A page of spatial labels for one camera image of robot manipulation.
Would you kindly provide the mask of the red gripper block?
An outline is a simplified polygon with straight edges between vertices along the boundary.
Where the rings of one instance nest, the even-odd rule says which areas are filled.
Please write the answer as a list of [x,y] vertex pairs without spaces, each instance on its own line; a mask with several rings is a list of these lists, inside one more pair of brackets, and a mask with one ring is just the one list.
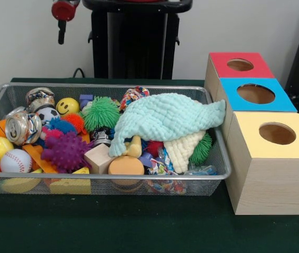
[[76,13],[76,9],[80,4],[80,0],[66,1],[55,0],[52,2],[52,16],[58,20],[58,44],[64,44],[66,21],[71,21]]

